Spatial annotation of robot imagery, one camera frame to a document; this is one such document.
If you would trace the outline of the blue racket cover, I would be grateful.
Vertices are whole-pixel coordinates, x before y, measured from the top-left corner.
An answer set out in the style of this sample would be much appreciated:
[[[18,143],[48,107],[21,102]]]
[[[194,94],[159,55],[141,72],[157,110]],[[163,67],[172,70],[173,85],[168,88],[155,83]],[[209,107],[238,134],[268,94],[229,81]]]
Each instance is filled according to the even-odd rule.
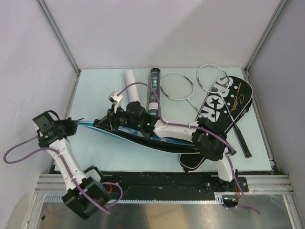
[[[119,127],[118,130],[115,130],[113,132],[110,130],[109,125],[106,125],[105,127],[95,127],[93,125],[94,124],[93,121],[86,121],[79,119],[76,120],[76,124],[153,150],[159,150],[159,151],[163,151],[167,153],[175,153],[175,154],[199,153],[197,148],[192,143],[181,140],[159,138],[159,137],[152,137],[148,139],[145,138],[138,130],[133,130],[128,127]]]

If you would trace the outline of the black racket cover gold script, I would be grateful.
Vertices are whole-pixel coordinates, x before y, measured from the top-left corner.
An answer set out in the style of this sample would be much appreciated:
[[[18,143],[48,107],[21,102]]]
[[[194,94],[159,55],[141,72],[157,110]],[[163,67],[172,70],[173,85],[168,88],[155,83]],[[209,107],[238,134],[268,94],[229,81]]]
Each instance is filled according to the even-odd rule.
[[[223,95],[230,114],[237,123],[243,115],[249,111],[252,104],[253,89],[252,86],[242,78],[236,76],[229,76],[230,86],[227,96]]]

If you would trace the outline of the white racket centre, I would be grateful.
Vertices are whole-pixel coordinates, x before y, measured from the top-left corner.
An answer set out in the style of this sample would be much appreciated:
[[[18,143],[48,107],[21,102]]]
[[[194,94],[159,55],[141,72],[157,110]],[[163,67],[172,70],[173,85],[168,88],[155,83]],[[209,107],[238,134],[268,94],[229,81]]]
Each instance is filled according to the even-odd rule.
[[[165,73],[160,79],[160,89],[167,98],[173,101],[187,101],[199,117],[203,117],[191,101],[194,84],[187,76],[177,72]]]

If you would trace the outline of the right aluminium frame post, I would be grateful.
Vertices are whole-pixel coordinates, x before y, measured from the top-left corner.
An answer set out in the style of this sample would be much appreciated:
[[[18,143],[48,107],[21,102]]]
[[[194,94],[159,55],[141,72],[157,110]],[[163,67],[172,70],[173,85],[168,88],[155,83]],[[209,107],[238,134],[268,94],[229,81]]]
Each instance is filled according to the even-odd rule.
[[[254,51],[252,52],[247,64],[244,67],[245,73],[249,73],[251,67],[253,66],[256,58],[258,57],[259,53],[263,49],[264,45],[267,43],[269,37],[271,36],[273,30],[275,29],[277,23],[280,21],[285,9],[289,5],[290,0],[281,0],[279,1],[276,9],[274,10],[267,26],[265,27],[262,36],[260,37],[258,44],[256,45]]]

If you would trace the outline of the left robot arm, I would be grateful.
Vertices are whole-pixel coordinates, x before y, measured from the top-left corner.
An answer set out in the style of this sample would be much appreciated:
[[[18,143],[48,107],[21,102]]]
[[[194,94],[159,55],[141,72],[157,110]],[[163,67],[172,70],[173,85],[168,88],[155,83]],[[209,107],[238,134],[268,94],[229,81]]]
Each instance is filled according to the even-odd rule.
[[[54,120],[54,111],[45,111],[33,118],[41,150],[51,155],[64,179],[67,193],[63,203],[82,219],[88,219],[98,210],[110,214],[104,206],[110,195],[104,188],[105,177],[88,176],[79,166],[73,153],[69,136],[76,134],[77,124],[71,118]]]

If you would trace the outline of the white racket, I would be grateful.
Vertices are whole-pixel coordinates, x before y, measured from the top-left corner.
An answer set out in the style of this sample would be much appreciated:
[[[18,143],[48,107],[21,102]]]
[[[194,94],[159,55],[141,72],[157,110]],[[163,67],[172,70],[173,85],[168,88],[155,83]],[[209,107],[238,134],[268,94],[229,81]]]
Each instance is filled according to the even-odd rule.
[[[160,79],[160,89],[167,98],[173,101],[187,101],[199,117],[203,117],[191,101],[194,84],[187,76],[177,72],[165,73]]]
[[[228,76],[229,75],[219,66],[215,65],[215,64],[204,64],[202,66],[199,67],[196,77],[199,77],[199,80],[201,83],[205,84],[207,83],[208,86],[207,88],[210,89],[210,87],[212,86],[212,84],[215,82],[215,80],[217,80],[220,77],[224,77],[224,76]],[[239,129],[237,123],[234,121],[234,119],[232,118],[229,108],[228,108],[228,113],[224,114],[221,116],[221,121],[223,120],[227,120],[227,119],[231,119],[231,121],[228,123],[228,126],[226,127],[226,131],[229,131],[229,129],[231,127],[234,128],[235,131],[235,135],[240,143],[240,146],[243,150],[244,153],[244,157],[245,158],[251,158],[252,154],[250,153],[250,150],[246,144],[246,141],[242,135],[241,130]]]

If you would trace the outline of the light green table mat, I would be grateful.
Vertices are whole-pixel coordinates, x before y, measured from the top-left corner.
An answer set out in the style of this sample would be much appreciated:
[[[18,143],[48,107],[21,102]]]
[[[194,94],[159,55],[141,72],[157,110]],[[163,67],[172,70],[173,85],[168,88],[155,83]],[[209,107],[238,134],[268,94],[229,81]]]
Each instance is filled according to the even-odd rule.
[[[177,72],[187,76],[194,84],[191,101],[199,108],[206,92],[197,84],[197,68],[163,68],[162,74]],[[82,71],[69,116],[73,119],[93,121],[103,118],[111,107],[108,96],[121,92],[126,86],[125,69],[85,69]],[[187,101],[173,101],[161,96],[162,117],[170,121],[192,122],[197,113]],[[253,108],[238,121],[238,126],[252,157],[246,159],[233,130],[227,140],[236,150],[233,165],[239,171],[270,171],[272,169],[260,127]],[[149,149],[132,142],[106,135],[84,126],[69,138],[72,152],[82,169],[97,166],[103,171],[129,172],[181,172],[179,155]]]

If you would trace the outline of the black racket cover front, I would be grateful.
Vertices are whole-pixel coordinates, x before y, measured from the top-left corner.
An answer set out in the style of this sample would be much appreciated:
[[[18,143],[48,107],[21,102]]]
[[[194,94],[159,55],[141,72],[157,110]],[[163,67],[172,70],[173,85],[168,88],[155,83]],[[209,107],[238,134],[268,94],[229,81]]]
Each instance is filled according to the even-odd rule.
[[[227,135],[225,130],[222,129],[224,124],[221,124],[221,116],[228,113],[224,98],[227,96],[229,87],[233,81],[228,76],[220,77],[208,89],[207,83],[201,83],[199,77],[196,77],[196,79],[199,86],[208,92],[197,121],[203,121],[203,127],[205,129],[214,132],[217,136],[226,140]],[[200,154],[181,154],[179,157],[179,163],[186,173],[195,171],[205,160],[206,158]]]

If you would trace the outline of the aluminium frame post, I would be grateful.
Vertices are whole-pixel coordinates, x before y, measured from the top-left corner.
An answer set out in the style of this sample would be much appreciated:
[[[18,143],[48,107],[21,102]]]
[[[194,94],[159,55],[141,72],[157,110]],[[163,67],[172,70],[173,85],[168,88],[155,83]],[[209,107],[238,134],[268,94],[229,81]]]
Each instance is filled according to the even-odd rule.
[[[64,55],[66,56],[66,58],[68,59],[68,62],[70,63],[70,65],[72,66],[73,70],[78,74],[80,69],[73,57],[72,52],[70,51],[70,48],[68,47],[68,44],[66,42],[66,40],[64,39],[60,28],[57,24],[57,22],[55,21],[46,1],[44,0],[35,0],[35,2],[37,3],[39,9],[41,10],[47,24],[49,25],[51,31],[53,32],[53,35],[55,36],[55,39],[58,41]]]
[[[274,10],[267,26],[265,27],[262,36],[260,37],[258,44],[256,45],[254,51],[252,52],[247,64],[244,67],[245,73],[249,73],[251,67],[253,66],[256,58],[258,57],[259,53],[263,49],[264,45],[267,43],[269,37],[271,36],[273,30],[275,29],[277,23],[280,21],[285,9],[289,5],[290,0],[281,0],[279,1],[276,9]]]

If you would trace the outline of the white shuttlecock tube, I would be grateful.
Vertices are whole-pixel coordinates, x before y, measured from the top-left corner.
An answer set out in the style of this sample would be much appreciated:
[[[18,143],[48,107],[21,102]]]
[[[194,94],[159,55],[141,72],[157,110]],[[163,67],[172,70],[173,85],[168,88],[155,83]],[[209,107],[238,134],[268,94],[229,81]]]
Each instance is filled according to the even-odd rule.
[[[125,76],[126,85],[129,86],[127,88],[127,94],[128,94],[129,102],[138,101],[139,103],[141,103],[141,99],[140,99],[140,95],[139,95],[137,85],[133,84],[133,83],[136,82],[134,71],[129,69],[125,72],[124,76]]]

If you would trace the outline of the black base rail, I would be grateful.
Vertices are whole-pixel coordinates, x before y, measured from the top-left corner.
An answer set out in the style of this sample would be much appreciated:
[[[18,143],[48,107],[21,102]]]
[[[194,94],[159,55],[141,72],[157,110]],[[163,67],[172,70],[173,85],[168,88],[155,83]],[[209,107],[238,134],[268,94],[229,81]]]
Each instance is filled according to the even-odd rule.
[[[94,200],[124,201],[204,201],[214,200],[217,192],[249,191],[245,177],[227,182],[206,172],[110,172],[101,182],[84,178],[79,187]]]

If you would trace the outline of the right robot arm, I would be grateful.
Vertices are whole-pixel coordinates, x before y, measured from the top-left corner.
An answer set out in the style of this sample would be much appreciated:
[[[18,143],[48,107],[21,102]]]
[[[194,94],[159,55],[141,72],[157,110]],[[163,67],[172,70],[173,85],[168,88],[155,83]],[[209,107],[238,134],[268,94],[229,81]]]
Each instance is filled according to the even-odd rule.
[[[148,114],[136,101],[128,103],[125,110],[113,104],[104,118],[94,120],[93,126],[151,149],[199,153],[214,162],[223,190],[232,191],[237,186],[236,170],[227,155],[226,135],[218,130],[204,129],[205,123],[162,121],[160,117]]]

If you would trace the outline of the left aluminium frame post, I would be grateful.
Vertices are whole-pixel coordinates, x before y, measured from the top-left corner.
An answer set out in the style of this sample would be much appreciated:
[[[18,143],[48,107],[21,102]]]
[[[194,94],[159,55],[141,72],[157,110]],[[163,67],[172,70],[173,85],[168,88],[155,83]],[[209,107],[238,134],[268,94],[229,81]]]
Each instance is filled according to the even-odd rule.
[[[46,1],[44,0],[35,0],[35,2],[37,3],[39,9],[41,10],[47,24],[49,25],[51,31],[53,32],[53,35],[55,36],[55,39],[58,41],[64,55],[66,56],[66,58],[68,59],[68,62],[70,63],[70,65],[72,66],[73,70],[78,74],[80,69],[73,57],[72,52],[70,51],[70,48],[68,47],[68,44],[66,42],[66,40],[64,39],[60,28],[57,24],[57,22],[55,21]]]

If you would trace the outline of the black shuttlecock tube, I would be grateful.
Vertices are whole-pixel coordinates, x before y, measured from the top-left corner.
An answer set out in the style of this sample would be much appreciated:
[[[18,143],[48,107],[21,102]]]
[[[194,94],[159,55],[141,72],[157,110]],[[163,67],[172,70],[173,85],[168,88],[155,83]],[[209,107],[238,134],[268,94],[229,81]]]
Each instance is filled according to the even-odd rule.
[[[147,99],[147,111],[148,114],[159,116],[159,105],[157,102],[157,97],[160,97],[160,78],[161,70],[159,68],[152,68],[149,75],[149,86],[153,89],[148,89],[148,99]]]

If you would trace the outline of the white racket right rear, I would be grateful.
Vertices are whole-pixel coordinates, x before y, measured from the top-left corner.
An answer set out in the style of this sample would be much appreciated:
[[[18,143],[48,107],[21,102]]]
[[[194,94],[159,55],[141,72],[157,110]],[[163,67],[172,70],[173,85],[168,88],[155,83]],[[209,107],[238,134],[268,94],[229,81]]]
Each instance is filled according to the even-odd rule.
[[[199,77],[199,80],[201,83],[205,84],[207,83],[208,86],[207,88],[210,89],[210,87],[212,86],[212,84],[215,82],[215,80],[217,80],[220,77],[224,77],[224,76],[228,76],[229,75],[219,66],[215,65],[215,64],[204,64],[202,66],[199,67],[196,77]],[[226,131],[229,131],[229,129],[231,127],[234,128],[235,131],[235,135],[240,143],[240,146],[243,150],[244,153],[244,157],[245,158],[251,158],[252,154],[250,153],[250,150],[246,144],[246,141],[242,135],[241,130],[239,129],[237,123],[234,121],[234,119],[232,118],[229,108],[228,108],[228,113],[224,114],[221,116],[221,121],[223,120],[227,120],[227,119],[231,119],[231,121],[228,123],[228,126],[226,127]]]

